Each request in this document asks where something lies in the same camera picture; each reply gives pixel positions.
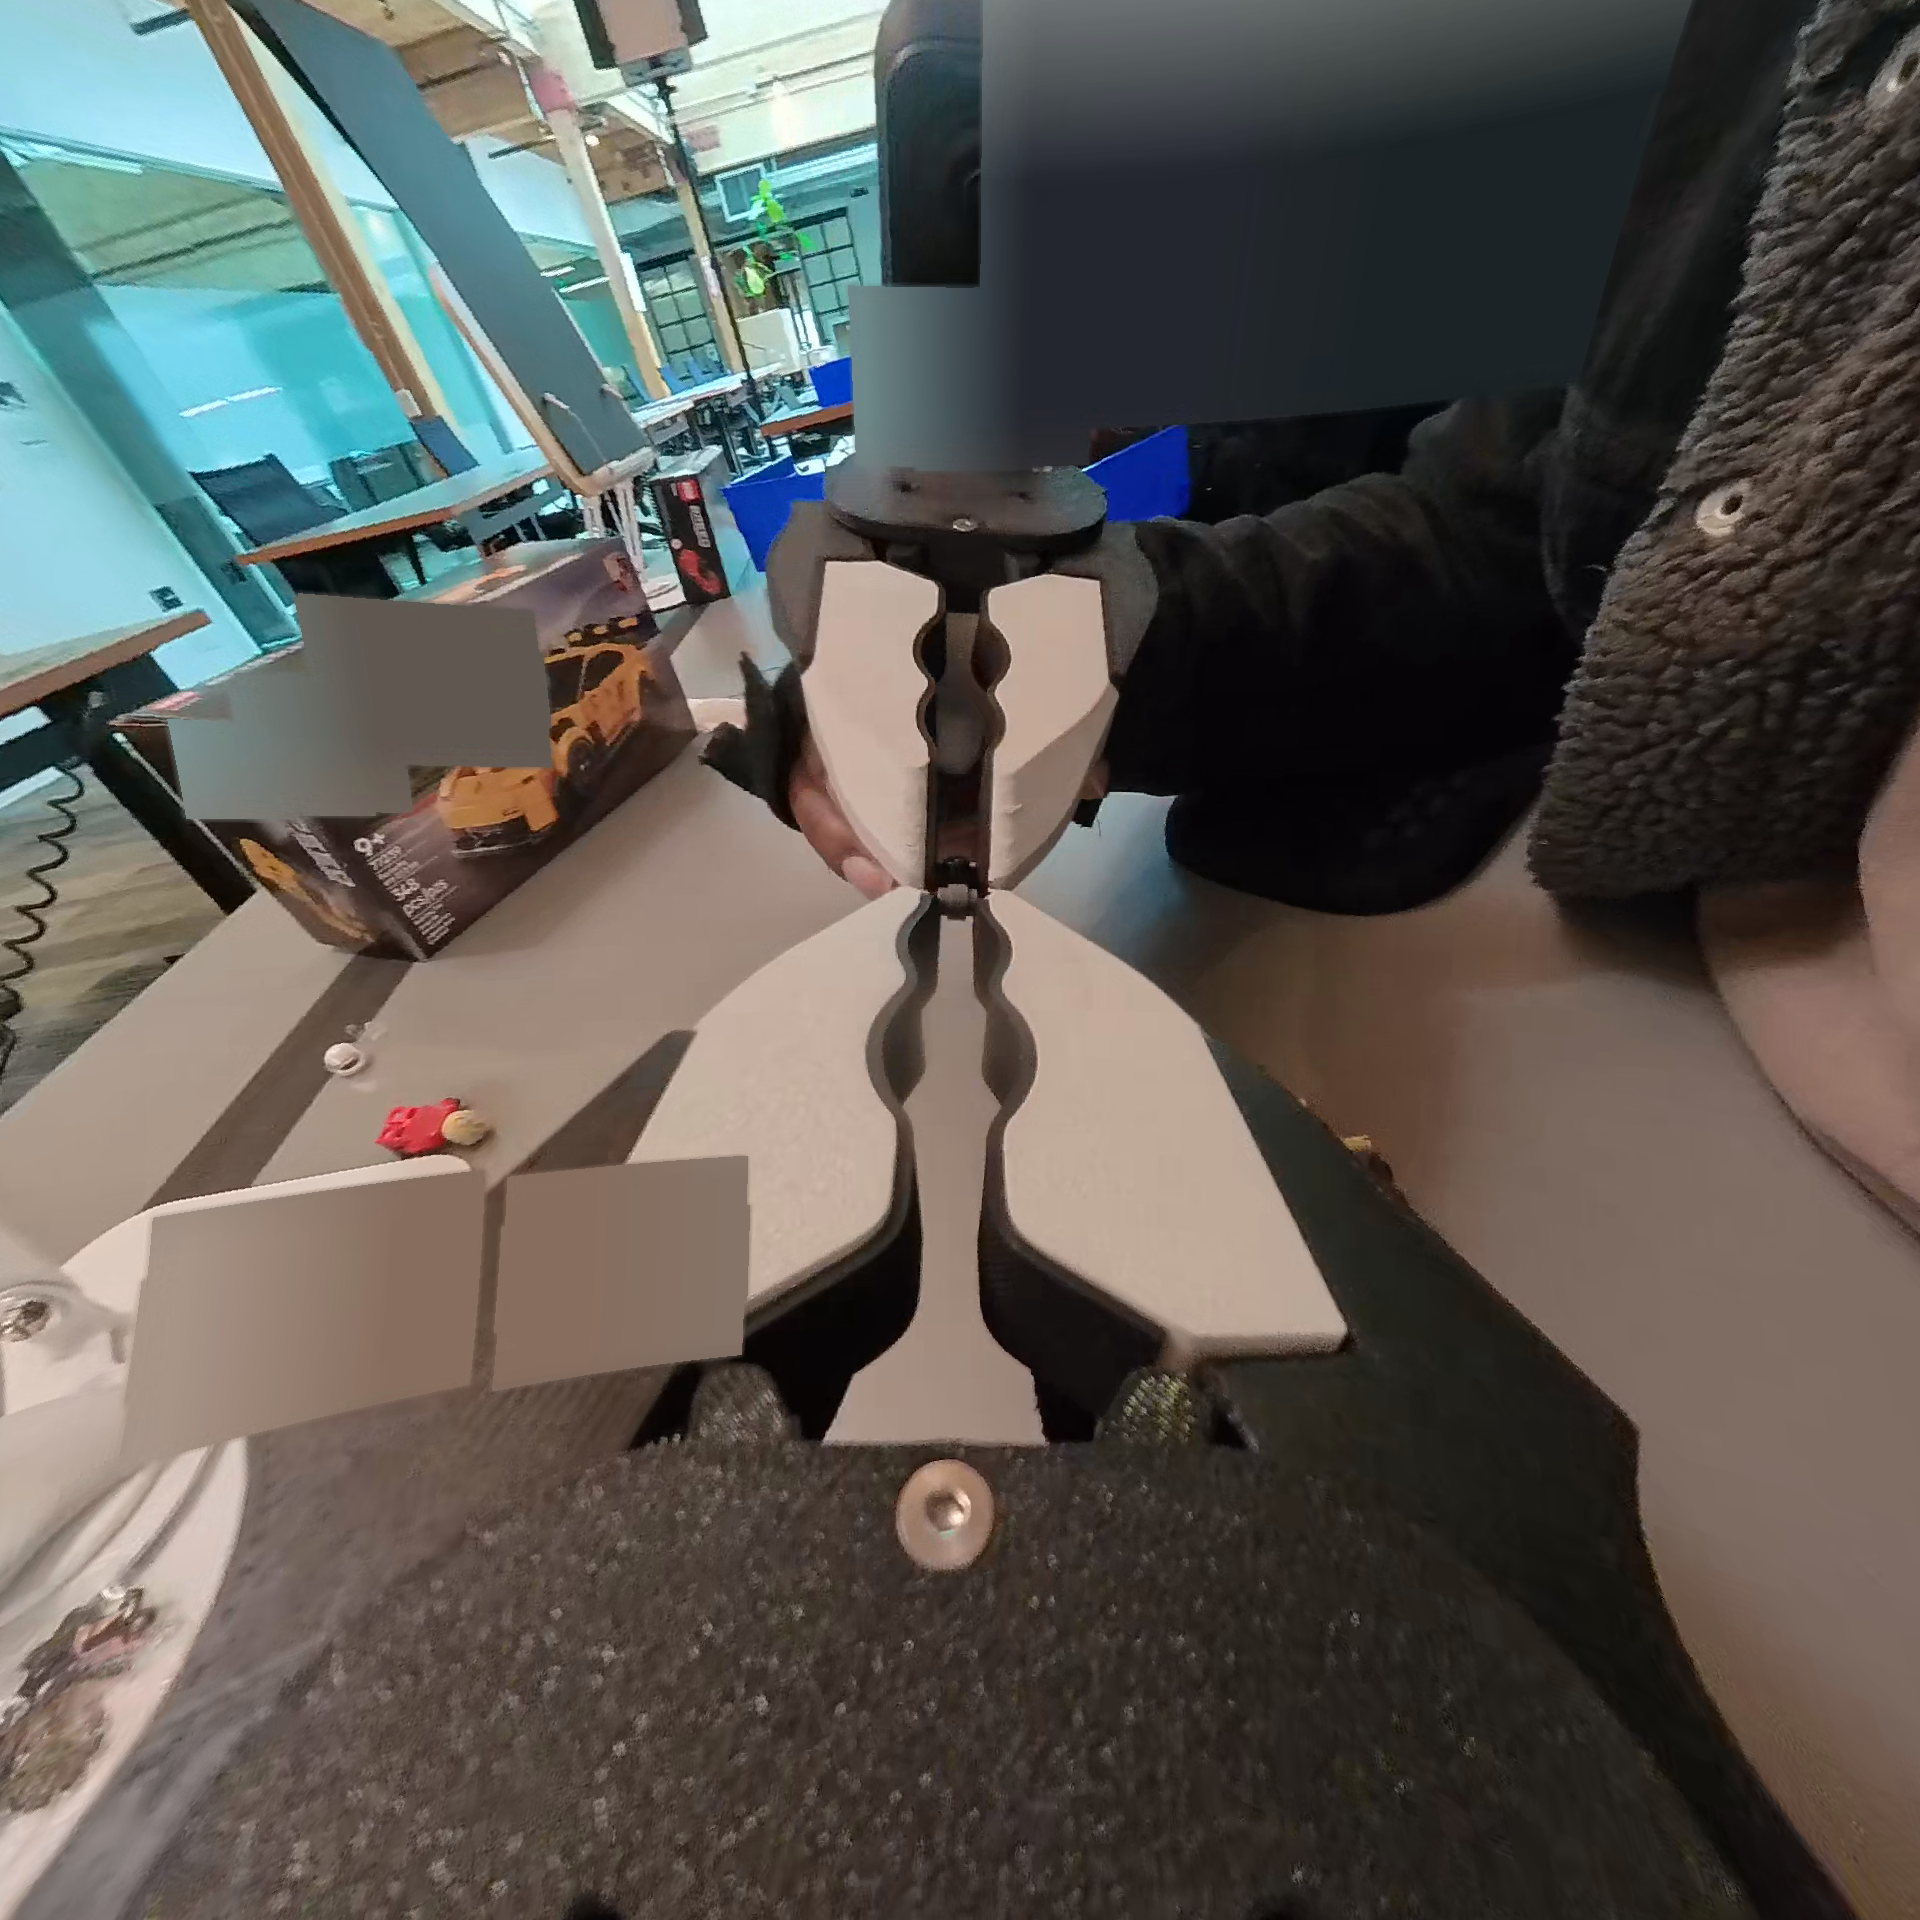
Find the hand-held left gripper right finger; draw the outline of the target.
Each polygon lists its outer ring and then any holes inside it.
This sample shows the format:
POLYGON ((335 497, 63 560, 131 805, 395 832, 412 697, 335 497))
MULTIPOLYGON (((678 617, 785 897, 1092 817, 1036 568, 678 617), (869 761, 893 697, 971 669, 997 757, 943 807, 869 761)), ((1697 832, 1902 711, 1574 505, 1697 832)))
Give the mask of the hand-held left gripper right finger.
POLYGON ((975 1232, 988 1329, 1048 1442, 1129 1376, 1337 1352, 1348 1320, 1204 1027, 1014 894, 974 912, 997 1097, 975 1232))

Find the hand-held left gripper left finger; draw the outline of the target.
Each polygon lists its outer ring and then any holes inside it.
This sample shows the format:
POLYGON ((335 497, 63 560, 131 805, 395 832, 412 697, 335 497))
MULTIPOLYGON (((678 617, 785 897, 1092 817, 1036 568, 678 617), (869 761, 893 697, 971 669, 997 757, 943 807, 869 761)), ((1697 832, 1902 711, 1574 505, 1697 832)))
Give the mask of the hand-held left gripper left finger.
POLYGON ((631 1149, 744 1162, 741 1358, 812 1442, 920 1305, 904 1099, 936 943, 933 899, 888 894, 784 951, 696 1023, 631 1149))

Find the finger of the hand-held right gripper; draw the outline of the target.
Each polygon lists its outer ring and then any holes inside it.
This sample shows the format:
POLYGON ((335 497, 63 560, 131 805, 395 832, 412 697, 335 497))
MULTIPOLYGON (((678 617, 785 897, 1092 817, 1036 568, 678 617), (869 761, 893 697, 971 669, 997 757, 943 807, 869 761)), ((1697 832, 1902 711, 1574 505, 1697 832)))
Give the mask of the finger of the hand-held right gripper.
POLYGON ((880 560, 830 560, 812 655, 807 731, 831 800, 864 849, 904 888, 926 891, 933 747, 923 711, 928 640, 943 634, 936 582, 880 560))
POLYGON ((982 880, 1000 891, 1041 862, 1081 809, 1117 691, 1096 581, 1004 582, 982 598, 981 634, 1000 654, 999 731, 982 784, 982 880))

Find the person's right forearm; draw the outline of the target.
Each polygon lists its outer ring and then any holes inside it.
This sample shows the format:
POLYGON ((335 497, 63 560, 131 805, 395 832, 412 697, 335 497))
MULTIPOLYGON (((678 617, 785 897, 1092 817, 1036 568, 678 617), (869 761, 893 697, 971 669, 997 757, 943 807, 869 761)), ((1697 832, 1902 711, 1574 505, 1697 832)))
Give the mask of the person's right forearm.
POLYGON ((1379 917, 1454 891, 1540 790, 1680 432, 1582 389, 1198 429, 1195 494, 1255 450, 1342 463, 1265 513, 1134 525, 1156 601, 1108 789, 1169 800, 1168 853, 1248 895, 1379 917))

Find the grey desk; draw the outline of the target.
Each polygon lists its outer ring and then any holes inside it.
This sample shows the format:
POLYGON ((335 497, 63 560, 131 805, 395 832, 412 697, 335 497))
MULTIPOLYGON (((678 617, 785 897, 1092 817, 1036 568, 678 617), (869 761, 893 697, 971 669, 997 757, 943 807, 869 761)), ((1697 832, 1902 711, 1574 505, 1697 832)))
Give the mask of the grey desk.
MULTIPOLYGON (((1687 921, 1574 922, 1515 848, 1452 897, 1326 918, 1189 880, 1117 800, 1023 895, 1345 1134, 1638 1426, 1681 1638, 1861 1914, 1916 1914, 1916 1233, 1792 1122, 1687 921)), ((5 1115, 5 1225, 68 1259, 159 1194, 372 1160, 324 1032, 480 1064, 489 1174, 671 1026, 846 917, 798 835, 685 752, 420 967, 256 897, 5 1115)))

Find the person's right hand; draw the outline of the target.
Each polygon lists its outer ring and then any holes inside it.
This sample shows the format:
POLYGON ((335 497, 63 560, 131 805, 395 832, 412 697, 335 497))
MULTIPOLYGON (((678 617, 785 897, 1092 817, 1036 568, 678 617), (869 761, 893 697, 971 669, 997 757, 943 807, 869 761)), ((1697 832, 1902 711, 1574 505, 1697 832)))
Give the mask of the person's right hand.
POLYGON ((741 655, 739 671, 743 714, 709 736, 703 765, 765 805, 830 872, 864 897, 891 894, 895 877, 859 840, 830 789, 809 731, 800 666, 785 662, 768 677, 749 655, 741 655))

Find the blue plastic bin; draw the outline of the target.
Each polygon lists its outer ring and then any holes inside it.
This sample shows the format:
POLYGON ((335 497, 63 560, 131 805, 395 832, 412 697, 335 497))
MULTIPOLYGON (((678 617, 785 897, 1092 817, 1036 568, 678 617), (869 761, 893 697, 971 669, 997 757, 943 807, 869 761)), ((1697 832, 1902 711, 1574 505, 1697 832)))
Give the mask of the blue plastic bin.
MULTIPOLYGON (((792 506, 824 497, 828 471, 853 459, 853 434, 830 434, 828 453, 795 459, 800 441, 801 437, 791 437, 784 457, 723 486, 727 509, 756 568, 768 562, 792 506)), ((1189 462, 1189 429, 1169 425, 1092 462, 1088 477, 1103 489, 1112 523, 1184 518, 1192 490, 1189 462)))

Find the small red black box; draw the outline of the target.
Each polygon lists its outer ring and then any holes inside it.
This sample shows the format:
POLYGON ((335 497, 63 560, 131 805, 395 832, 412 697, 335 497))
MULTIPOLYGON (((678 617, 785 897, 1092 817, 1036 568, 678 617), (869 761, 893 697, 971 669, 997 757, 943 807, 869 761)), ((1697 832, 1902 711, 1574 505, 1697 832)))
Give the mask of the small red black box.
POLYGON ((647 477, 647 497, 660 538, 678 575, 684 601, 693 607, 705 607, 731 595, 705 469, 703 454, 678 454, 660 462, 647 477))

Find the toy car box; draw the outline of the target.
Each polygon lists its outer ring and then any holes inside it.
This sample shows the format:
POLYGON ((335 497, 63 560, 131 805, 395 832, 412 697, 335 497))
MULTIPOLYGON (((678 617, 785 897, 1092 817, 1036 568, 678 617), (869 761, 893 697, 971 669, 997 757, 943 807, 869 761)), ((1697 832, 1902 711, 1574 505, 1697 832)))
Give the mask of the toy car box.
POLYGON ((653 778, 693 719, 627 549, 517 544, 118 725, 316 942, 425 962, 653 778))

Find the green plant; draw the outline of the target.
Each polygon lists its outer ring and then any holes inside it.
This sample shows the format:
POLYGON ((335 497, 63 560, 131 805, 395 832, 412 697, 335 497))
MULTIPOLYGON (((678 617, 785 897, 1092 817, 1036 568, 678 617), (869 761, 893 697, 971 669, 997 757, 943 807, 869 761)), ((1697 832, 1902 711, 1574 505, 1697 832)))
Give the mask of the green plant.
POLYGON ((733 282, 747 306, 809 306, 807 238, 785 219, 774 179, 758 174, 747 202, 747 232, 733 246, 733 282))

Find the wooden table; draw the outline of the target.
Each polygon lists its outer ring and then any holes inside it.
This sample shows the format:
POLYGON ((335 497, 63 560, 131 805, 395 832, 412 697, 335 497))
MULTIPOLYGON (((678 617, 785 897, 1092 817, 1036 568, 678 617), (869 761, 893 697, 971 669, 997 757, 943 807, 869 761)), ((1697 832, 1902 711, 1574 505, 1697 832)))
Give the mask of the wooden table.
POLYGON ((517 453, 443 477, 429 486, 381 501, 374 506, 328 518, 317 527, 261 544, 236 554, 241 567, 277 567, 288 574, 296 562, 335 562, 347 554, 381 558, 404 536, 439 525, 461 525, 468 536, 487 538, 495 523, 513 525, 536 513, 543 490, 557 481, 557 469, 536 453, 517 453))
POLYGON ((231 913, 251 897, 246 877, 117 731, 124 713, 174 689, 152 659, 158 649, 206 625, 204 610, 183 607, 118 631, 5 654, 1 717, 41 713, 55 733, 45 752, 31 750, 24 736, 7 739, 5 781, 41 767, 86 767, 204 895, 231 913))

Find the dark leaning panel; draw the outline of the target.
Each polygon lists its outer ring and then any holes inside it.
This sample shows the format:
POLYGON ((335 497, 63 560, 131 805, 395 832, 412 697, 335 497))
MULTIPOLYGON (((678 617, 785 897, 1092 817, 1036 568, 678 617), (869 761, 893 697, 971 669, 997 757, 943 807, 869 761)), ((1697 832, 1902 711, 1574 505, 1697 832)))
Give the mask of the dark leaning panel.
POLYGON ((309 5, 236 8, 417 230, 436 302, 567 486, 647 469, 648 439, 398 54, 309 5))

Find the black fleece jacket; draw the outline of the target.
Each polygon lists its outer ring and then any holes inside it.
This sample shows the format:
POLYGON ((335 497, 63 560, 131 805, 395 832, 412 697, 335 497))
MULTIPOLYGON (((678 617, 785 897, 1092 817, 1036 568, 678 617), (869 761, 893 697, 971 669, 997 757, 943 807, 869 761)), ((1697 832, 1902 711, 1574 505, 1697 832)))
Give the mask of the black fleece jacket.
POLYGON ((1854 867, 1916 719, 1916 442, 1916 5, 1821 5, 1723 350, 1567 689, 1544 891, 1854 867))

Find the beige sweatshirt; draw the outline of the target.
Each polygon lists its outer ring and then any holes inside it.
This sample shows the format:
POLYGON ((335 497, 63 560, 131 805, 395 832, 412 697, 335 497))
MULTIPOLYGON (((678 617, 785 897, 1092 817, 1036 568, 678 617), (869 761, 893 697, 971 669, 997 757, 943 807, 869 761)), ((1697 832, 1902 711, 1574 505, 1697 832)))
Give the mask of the beige sweatshirt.
POLYGON ((1710 891, 1719 999, 1812 1142, 1918 1229, 1918 736, 1869 809, 1856 874, 1710 891))

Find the clear bag of black parts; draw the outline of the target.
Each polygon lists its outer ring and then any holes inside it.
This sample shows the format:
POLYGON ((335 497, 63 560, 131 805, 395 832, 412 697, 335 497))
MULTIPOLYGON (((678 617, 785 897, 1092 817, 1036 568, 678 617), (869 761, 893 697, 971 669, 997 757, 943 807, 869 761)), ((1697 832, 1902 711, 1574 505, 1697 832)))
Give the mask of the clear bag of black parts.
POLYGON ((1 1816, 38 1813, 85 1782, 110 1730, 108 1685, 155 1621, 141 1584, 112 1584, 27 1649, 1 1710, 1 1816))

